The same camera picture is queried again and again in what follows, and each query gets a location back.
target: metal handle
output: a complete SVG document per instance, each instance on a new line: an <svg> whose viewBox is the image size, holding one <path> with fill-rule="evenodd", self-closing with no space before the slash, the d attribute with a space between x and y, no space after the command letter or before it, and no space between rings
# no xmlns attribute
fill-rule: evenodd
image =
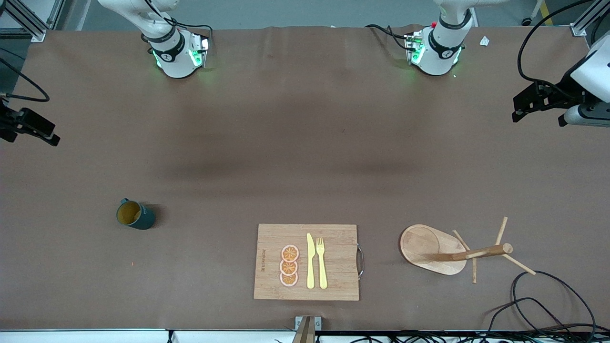
<svg viewBox="0 0 610 343"><path fill-rule="evenodd" d="M360 273L358 273L358 280L360 280L360 278L362 278L362 274L364 273L364 253L362 252L360 243L356 243L356 247L358 248L358 251L360 252L360 267L362 268Z"/></svg>

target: yellow fork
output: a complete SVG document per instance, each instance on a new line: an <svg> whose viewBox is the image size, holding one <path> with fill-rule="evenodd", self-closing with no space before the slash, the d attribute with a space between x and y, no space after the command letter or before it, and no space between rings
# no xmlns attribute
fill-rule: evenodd
<svg viewBox="0 0 610 343"><path fill-rule="evenodd" d="M320 288L326 289L328 287L328 280L326 279L326 268L324 267L324 240L322 238L315 239L315 252L320 257Z"/></svg>

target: yellow knife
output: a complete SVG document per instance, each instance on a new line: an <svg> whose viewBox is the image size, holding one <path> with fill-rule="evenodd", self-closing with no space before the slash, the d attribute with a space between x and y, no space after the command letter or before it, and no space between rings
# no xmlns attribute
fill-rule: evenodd
<svg viewBox="0 0 610 343"><path fill-rule="evenodd" d="M307 288L313 289L315 287L314 281L314 256L315 256L315 245L314 239L311 238L311 234L307 234Z"/></svg>

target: brown table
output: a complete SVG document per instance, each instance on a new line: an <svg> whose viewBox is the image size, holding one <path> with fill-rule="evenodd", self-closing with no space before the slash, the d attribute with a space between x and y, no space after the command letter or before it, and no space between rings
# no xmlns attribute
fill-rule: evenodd
<svg viewBox="0 0 610 343"><path fill-rule="evenodd" d="M397 242L423 223L485 247L504 215L513 256L608 324L610 131L559 128L561 111L511 122L528 30L473 29L442 77L369 29L218 31L211 69L182 80L138 32L49 32L24 72L51 102L11 106L62 141L0 144L0 328L282 328L316 314L330 330L482 329L521 270L482 259L472 285L470 266L437 275ZM525 70L557 81L585 52L568 28L543 27ZM23 80L15 92L36 94ZM123 197L152 203L159 224L121 227ZM361 300L254 300L259 223L357 224ZM520 287L587 321L543 276ZM495 328L527 327L506 311Z"/></svg>

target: mug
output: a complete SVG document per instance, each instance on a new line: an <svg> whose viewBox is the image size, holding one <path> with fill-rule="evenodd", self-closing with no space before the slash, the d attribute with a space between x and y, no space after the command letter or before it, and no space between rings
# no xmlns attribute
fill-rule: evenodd
<svg viewBox="0 0 610 343"><path fill-rule="evenodd" d="M117 220L130 228L146 230L154 224L155 216L150 208L125 198L117 209Z"/></svg>

